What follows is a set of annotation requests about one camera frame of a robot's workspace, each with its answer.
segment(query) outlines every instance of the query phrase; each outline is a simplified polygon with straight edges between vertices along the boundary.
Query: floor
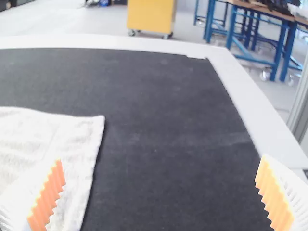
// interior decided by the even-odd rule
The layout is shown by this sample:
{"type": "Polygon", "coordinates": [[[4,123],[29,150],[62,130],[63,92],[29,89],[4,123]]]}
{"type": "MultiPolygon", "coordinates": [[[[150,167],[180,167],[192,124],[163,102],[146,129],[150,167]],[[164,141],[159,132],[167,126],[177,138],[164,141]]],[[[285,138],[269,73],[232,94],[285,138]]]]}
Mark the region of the floor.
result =
{"type": "MultiPolygon", "coordinates": [[[[223,6],[218,3],[215,17],[222,17],[223,6]]],[[[200,11],[206,10],[206,4],[200,6],[200,11]]],[[[17,36],[33,34],[109,34],[127,36],[126,6],[84,6],[83,0],[37,0],[0,13],[0,36],[17,36]]],[[[193,26],[193,12],[181,9],[178,11],[174,29],[174,38],[195,43],[204,43],[203,25],[193,26]]],[[[277,38],[279,29],[267,23],[260,24],[260,33],[264,36],[277,38]]],[[[142,37],[155,37],[161,35],[154,33],[141,33],[142,37]]],[[[304,61],[307,44],[298,36],[294,46],[293,55],[304,61]]],[[[224,38],[214,36],[213,45],[224,45],[224,38]]],[[[261,51],[256,55],[273,57],[274,50],[268,44],[259,44],[261,51]]],[[[274,105],[281,117],[286,121],[292,107],[293,98],[299,81],[295,77],[292,86],[279,82],[264,82],[260,73],[264,66],[241,61],[247,72],[264,91],[265,95],[274,105]]]]}

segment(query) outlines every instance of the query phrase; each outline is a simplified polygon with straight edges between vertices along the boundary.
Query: workbench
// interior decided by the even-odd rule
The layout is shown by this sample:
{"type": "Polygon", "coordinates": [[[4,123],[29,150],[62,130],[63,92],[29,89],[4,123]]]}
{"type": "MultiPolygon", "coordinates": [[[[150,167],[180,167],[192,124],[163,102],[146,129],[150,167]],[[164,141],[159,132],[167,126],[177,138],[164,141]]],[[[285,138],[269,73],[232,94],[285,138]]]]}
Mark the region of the workbench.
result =
{"type": "Polygon", "coordinates": [[[209,0],[207,9],[207,20],[206,20],[205,35],[204,35],[204,38],[207,41],[207,43],[210,42],[211,35],[213,32],[227,35],[226,47],[230,50],[231,44],[234,42],[235,45],[243,53],[243,55],[235,54],[234,56],[236,58],[270,66],[272,71],[269,78],[271,81],[274,81],[279,66],[280,58],[283,52],[283,42],[285,38],[285,32],[286,29],[289,28],[289,26],[292,25],[292,23],[295,21],[294,17],[284,15],[277,11],[270,11],[268,8],[260,5],[239,0],[227,0],[227,2],[232,5],[232,9],[231,9],[230,26],[229,29],[226,30],[214,20],[215,2],[216,0],[209,0]],[[243,9],[244,13],[239,13],[238,9],[243,9]],[[244,17],[244,20],[242,22],[241,33],[234,32],[234,26],[236,23],[237,15],[241,15],[244,17]],[[282,23],[278,24],[269,20],[264,20],[261,18],[261,15],[279,19],[281,20],[282,23]],[[281,27],[281,32],[279,40],[277,42],[276,52],[273,61],[256,58],[248,51],[251,38],[252,38],[253,51],[255,50],[257,40],[265,42],[271,41],[270,39],[264,38],[263,36],[258,34],[258,26],[260,21],[264,21],[281,27]],[[238,39],[243,39],[244,44],[242,44],[238,39]]]}

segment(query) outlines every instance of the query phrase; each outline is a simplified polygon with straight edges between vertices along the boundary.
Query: white towel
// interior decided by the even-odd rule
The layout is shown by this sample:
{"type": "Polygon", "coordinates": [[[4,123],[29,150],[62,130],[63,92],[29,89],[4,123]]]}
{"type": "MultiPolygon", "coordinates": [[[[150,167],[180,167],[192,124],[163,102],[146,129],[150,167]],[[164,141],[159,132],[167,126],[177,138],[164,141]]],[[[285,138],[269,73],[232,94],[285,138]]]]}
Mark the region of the white towel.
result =
{"type": "Polygon", "coordinates": [[[46,228],[80,230],[104,121],[102,115],[74,117],[0,107],[0,197],[28,169],[45,158],[60,157],[66,185],[46,228]]]}

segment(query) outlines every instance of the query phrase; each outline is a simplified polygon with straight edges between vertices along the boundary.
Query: table leg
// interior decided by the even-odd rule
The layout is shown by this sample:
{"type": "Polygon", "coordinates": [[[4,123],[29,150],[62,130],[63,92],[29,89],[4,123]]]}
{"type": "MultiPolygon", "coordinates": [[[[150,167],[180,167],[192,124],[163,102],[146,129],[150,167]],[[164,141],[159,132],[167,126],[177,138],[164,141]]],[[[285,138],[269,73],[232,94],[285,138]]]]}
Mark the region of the table leg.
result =
{"type": "Polygon", "coordinates": [[[197,14],[198,14],[198,7],[199,7],[199,0],[196,0],[196,6],[194,9],[194,18],[193,18],[193,25],[196,25],[197,22],[197,14]]]}
{"type": "Polygon", "coordinates": [[[243,23],[242,23],[242,30],[241,30],[241,34],[244,35],[245,33],[245,26],[246,26],[246,17],[243,17],[243,23]]]}
{"type": "Polygon", "coordinates": [[[257,21],[256,21],[256,26],[255,26],[255,34],[254,34],[254,38],[253,38],[253,40],[252,40],[252,46],[251,46],[251,50],[253,50],[253,51],[256,50],[259,23],[260,23],[260,20],[257,20],[257,21]]]}
{"type": "Polygon", "coordinates": [[[214,12],[215,12],[215,0],[212,0],[211,3],[211,11],[210,14],[207,15],[206,21],[208,21],[207,25],[207,32],[206,32],[206,42],[210,43],[211,42],[211,36],[212,36],[212,24],[213,24],[213,19],[214,19],[214,12]]]}
{"type": "MultiPolygon", "coordinates": [[[[255,15],[255,12],[254,11],[250,11],[250,16],[253,17],[255,15]]],[[[244,43],[244,46],[246,48],[249,47],[249,43],[250,43],[250,37],[251,37],[251,29],[252,29],[252,23],[253,23],[253,19],[252,18],[249,18],[249,21],[248,21],[248,27],[247,27],[247,31],[246,31],[246,39],[245,39],[245,43],[244,43]]]]}
{"type": "Polygon", "coordinates": [[[276,55],[275,55],[275,59],[274,59],[275,65],[272,67],[272,72],[271,72],[270,77],[269,77],[270,81],[275,81],[278,65],[279,65],[279,62],[280,62],[281,54],[282,54],[282,48],[283,48],[283,42],[284,42],[286,27],[287,27],[287,21],[283,20],[280,35],[279,35],[279,41],[278,41],[277,48],[276,48],[276,55]]]}
{"type": "Polygon", "coordinates": [[[206,36],[207,36],[207,31],[208,31],[208,27],[209,27],[208,16],[211,12],[212,1],[213,0],[208,0],[208,4],[207,4],[207,13],[206,13],[206,21],[205,21],[205,29],[204,29],[203,39],[206,39],[206,36]]]}
{"type": "Polygon", "coordinates": [[[296,28],[297,28],[296,22],[289,23],[288,39],[285,45],[284,61],[283,61],[282,70],[281,70],[281,74],[279,78],[281,82],[285,81],[285,77],[287,75],[290,57],[291,57],[292,48],[293,48],[293,43],[294,43],[294,38],[295,38],[295,33],[296,33],[296,28]]]}
{"type": "Polygon", "coordinates": [[[229,31],[228,31],[228,35],[227,35],[227,44],[226,44],[226,47],[229,50],[231,48],[233,34],[234,34],[234,25],[235,25],[235,19],[236,19],[236,11],[237,11],[237,6],[233,5],[232,6],[232,10],[231,10],[230,26],[229,26],[229,31]]]}
{"type": "Polygon", "coordinates": [[[222,27],[225,27],[225,25],[226,25],[226,19],[227,19],[227,13],[228,13],[228,6],[229,6],[229,3],[226,2],[225,14],[224,14],[224,16],[223,16],[223,21],[222,21],[222,27]]]}

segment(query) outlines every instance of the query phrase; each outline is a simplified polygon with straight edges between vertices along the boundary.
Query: metal pole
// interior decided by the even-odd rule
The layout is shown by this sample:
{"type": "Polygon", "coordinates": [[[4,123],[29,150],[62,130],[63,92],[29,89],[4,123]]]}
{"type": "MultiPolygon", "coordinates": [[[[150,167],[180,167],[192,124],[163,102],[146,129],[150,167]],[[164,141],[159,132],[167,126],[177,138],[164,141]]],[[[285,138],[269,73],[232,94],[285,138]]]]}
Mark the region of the metal pole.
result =
{"type": "Polygon", "coordinates": [[[291,58],[291,53],[292,53],[292,48],[293,48],[293,43],[294,43],[294,38],[295,38],[295,33],[296,33],[296,28],[297,28],[297,23],[289,23],[289,32],[288,32],[288,39],[285,47],[285,54],[284,54],[284,61],[282,65],[282,70],[280,74],[280,81],[284,82],[285,81],[285,76],[287,75],[288,67],[289,67],[289,62],[291,58]]]}
{"type": "MultiPolygon", "coordinates": [[[[250,11],[250,16],[254,17],[255,12],[254,11],[250,11]]],[[[251,28],[252,28],[252,23],[253,23],[253,18],[249,18],[249,22],[248,22],[248,27],[247,27],[247,31],[246,31],[246,39],[245,39],[245,43],[244,46],[246,48],[249,47],[249,43],[250,43],[250,37],[251,37],[251,28]]]]}
{"type": "Polygon", "coordinates": [[[225,14],[223,16],[223,21],[222,21],[222,26],[225,27],[226,25],[226,19],[227,19],[227,13],[228,13],[228,6],[229,6],[229,3],[226,2],[226,7],[225,7],[225,14]]]}
{"type": "Polygon", "coordinates": [[[231,19],[230,19],[230,26],[229,26],[229,31],[227,35],[227,44],[226,47],[230,50],[231,44],[232,44],[232,37],[234,33],[234,24],[235,24],[235,19],[236,19],[236,11],[237,11],[237,6],[233,5],[232,10],[231,10],[231,19]]]}
{"type": "Polygon", "coordinates": [[[253,38],[253,40],[252,40],[252,45],[251,45],[251,50],[253,50],[253,51],[256,50],[259,23],[260,23],[260,20],[257,19],[257,21],[256,21],[256,26],[255,26],[255,34],[254,34],[254,38],[253,38]]]}
{"type": "Polygon", "coordinates": [[[196,0],[196,6],[194,9],[194,18],[193,18],[193,25],[196,25],[197,22],[197,14],[198,14],[198,7],[199,7],[199,0],[196,0]]]}
{"type": "Polygon", "coordinates": [[[275,81],[279,61],[280,61],[281,54],[282,54],[282,48],[283,48],[283,42],[284,42],[286,27],[287,27],[287,21],[283,20],[281,31],[280,31],[280,36],[279,36],[279,41],[278,41],[277,49],[276,49],[276,55],[275,55],[275,59],[274,59],[275,65],[273,66],[272,72],[271,72],[270,77],[269,77],[270,81],[275,81]]]}

